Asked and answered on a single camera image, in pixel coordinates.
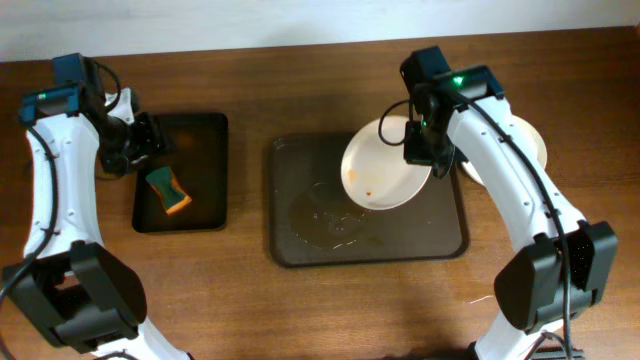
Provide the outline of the orange green sponge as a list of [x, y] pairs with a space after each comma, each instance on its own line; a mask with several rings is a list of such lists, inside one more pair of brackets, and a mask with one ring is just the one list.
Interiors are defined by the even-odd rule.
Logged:
[[158, 195], [165, 212], [174, 215], [188, 206], [192, 198], [184, 191], [170, 167], [165, 166], [149, 172], [146, 182]]

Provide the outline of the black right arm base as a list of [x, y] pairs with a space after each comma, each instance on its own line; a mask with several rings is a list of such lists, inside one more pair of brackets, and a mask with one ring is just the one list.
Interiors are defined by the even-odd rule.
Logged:
[[[572, 350], [573, 360], [586, 360], [583, 350]], [[562, 349], [543, 349], [540, 352], [533, 353], [529, 360], [568, 360], [566, 352]]]

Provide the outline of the white plate top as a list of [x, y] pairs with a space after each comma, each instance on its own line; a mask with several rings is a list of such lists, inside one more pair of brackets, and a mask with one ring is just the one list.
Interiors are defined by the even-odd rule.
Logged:
[[[546, 144], [540, 133], [529, 122], [516, 115], [512, 116], [512, 120], [526, 132], [528, 138], [534, 143], [537, 161], [540, 166], [545, 169], [548, 161], [548, 153]], [[480, 185], [484, 185], [480, 175], [469, 161], [462, 161], [461, 165], [463, 170], [473, 181]]]

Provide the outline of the white plate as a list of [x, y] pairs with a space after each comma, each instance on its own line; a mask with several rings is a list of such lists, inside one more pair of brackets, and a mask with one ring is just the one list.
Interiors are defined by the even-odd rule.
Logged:
[[404, 148], [385, 144], [379, 119], [362, 127], [349, 141], [340, 175], [348, 197], [369, 210], [389, 210], [414, 198], [426, 184], [431, 168], [409, 165]]
[[[548, 161], [548, 153], [546, 144], [540, 133], [529, 122], [516, 115], [512, 116], [512, 120], [526, 132], [528, 138], [534, 143], [537, 161], [540, 166], [545, 169]], [[463, 170], [473, 181], [480, 185], [484, 185], [480, 175], [469, 161], [462, 161], [461, 165]]]

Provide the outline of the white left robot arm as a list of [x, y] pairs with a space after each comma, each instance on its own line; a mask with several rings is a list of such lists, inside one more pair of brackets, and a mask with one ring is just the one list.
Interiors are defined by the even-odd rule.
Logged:
[[55, 83], [25, 96], [19, 122], [33, 163], [33, 212], [19, 264], [1, 296], [53, 347], [99, 359], [183, 359], [147, 314], [136, 272], [104, 246], [96, 173], [123, 176], [170, 140], [134, 91], [107, 93], [109, 68], [78, 53], [56, 57]]

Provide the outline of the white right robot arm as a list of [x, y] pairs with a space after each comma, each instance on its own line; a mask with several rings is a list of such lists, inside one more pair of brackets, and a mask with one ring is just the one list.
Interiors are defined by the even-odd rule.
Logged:
[[454, 71], [433, 46], [412, 52], [400, 73], [410, 108], [405, 161], [443, 177], [462, 154], [515, 252], [494, 280], [499, 313], [466, 358], [578, 358], [571, 322], [603, 298], [618, 246], [613, 229], [589, 223], [554, 185], [487, 66]]

